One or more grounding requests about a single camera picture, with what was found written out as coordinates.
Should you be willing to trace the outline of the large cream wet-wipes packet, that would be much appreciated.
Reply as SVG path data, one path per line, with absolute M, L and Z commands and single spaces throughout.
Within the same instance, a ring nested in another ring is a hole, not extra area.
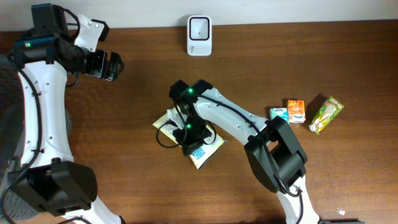
M 153 126 L 155 126 L 160 132 L 162 132 L 169 139 L 171 139 L 174 144 L 177 143 L 175 138 L 172 136 L 172 132 L 178 129 L 178 127 L 175 125 L 174 122 L 167 119 L 166 114 L 164 114 L 161 118 L 154 122 Z M 224 140 L 221 136 L 216 134 L 216 140 L 213 144 L 202 145 L 192 154 L 190 154 L 189 157 L 194 163 L 195 167 L 200 170 L 211 159 L 211 157 L 218 152 L 218 149 L 226 142 L 227 140 Z

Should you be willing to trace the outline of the teal tissue pack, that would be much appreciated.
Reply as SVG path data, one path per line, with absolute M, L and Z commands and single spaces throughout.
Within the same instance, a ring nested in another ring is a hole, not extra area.
M 276 117 L 281 117 L 284 119 L 286 122 L 289 123 L 289 114 L 287 108 L 271 108 L 269 110 L 269 114 L 271 119 L 274 119 Z

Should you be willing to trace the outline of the orange tissue pack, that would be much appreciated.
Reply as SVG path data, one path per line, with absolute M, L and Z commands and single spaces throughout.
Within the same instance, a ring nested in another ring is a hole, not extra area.
M 305 103 L 303 100 L 288 100 L 287 112 L 289 123 L 304 123 L 306 120 Z

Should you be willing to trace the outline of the green yellow snack packet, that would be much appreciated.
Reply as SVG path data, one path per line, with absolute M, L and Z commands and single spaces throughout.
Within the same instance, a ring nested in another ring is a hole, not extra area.
M 344 104 L 340 103 L 336 98 L 330 96 L 320 107 L 314 116 L 309 129 L 315 134 L 322 131 L 344 108 Z

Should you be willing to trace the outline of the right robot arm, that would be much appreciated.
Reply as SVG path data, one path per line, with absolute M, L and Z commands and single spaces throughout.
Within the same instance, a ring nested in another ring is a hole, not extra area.
M 288 122 L 256 116 L 204 80 L 192 86 L 179 80 L 169 97 L 177 110 L 178 128 L 172 135 L 185 156 L 204 145 L 210 136 L 206 126 L 215 124 L 243 145 L 256 179 L 277 194 L 286 223 L 321 222 L 306 188 L 308 157 Z

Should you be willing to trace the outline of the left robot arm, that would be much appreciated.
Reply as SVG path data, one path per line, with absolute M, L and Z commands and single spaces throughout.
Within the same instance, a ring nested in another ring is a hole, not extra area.
M 114 81 L 124 70 L 119 54 L 97 48 L 109 27 L 79 14 L 73 16 L 76 32 L 71 34 L 68 9 L 47 3 L 31 11 L 33 28 L 7 56 L 22 83 L 25 138 L 20 169 L 7 173 L 2 215 L 14 223 L 10 211 L 22 208 L 63 217 L 65 223 L 122 224 L 123 218 L 98 197 L 93 170 L 74 161 L 65 110 L 70 74 Z

